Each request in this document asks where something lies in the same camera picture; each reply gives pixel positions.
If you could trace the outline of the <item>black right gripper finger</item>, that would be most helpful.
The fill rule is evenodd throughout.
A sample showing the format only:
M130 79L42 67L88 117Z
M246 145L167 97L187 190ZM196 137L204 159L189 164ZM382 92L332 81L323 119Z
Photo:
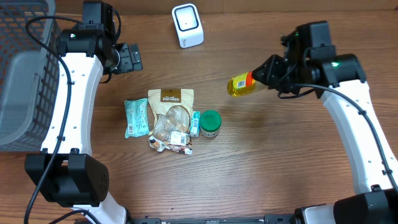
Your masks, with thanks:
M271 55L262 65L253 70L253 73L282 73L286 71L286 62L279 55Z
M268 89L278 89L280 69L276 67L259 67L252 71L252 77L264 84Z

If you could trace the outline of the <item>yellow oil glass bottle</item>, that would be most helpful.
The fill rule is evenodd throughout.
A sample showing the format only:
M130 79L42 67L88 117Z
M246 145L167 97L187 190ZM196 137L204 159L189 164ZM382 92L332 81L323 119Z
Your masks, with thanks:
M232 77L227 84L227 92L233 97L249 95L265 88L264 84L253 79L252 72L245 72Z

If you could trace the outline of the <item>green wet wipes pack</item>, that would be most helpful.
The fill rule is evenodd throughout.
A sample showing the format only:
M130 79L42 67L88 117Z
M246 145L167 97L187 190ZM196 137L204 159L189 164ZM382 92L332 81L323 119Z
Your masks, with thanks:
M127 119L125 138L141 137L149 134L149 124L147 119L148 99L125 100L124 107Z

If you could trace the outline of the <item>brown Pantree snack pouch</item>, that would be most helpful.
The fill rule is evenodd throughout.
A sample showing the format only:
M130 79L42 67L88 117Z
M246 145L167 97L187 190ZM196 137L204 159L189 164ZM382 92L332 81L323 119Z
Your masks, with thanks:
M154 114L154 127L149 145L157 152L166 150L191 155L190 134L193 116L192 89L156 89L148 91L148 102Z

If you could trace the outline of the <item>green lid round jar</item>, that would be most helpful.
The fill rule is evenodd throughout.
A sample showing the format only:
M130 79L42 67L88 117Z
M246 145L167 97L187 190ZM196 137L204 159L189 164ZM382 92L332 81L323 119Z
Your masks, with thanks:
M200 117L200 132L207 138L216 137L221 127L221 116L215 110L207 110Z

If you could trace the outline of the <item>small green sachet pack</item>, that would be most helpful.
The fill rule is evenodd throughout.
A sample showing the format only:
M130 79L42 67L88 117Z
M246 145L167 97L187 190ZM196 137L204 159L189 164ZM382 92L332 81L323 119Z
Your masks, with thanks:
M190 135L193 138L198 138L200 135L200 116L199 111L194 111L191 118Z

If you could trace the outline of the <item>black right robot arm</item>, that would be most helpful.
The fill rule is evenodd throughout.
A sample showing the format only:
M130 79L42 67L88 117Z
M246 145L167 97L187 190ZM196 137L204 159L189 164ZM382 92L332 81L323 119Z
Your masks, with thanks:
M351 164L354 195L298 208L294 223L396 223L397 159L375 114L365 72L354 54L339 55L327 21L281 37L284 56L270 56L253 79L283 98L313 90L338 128Z

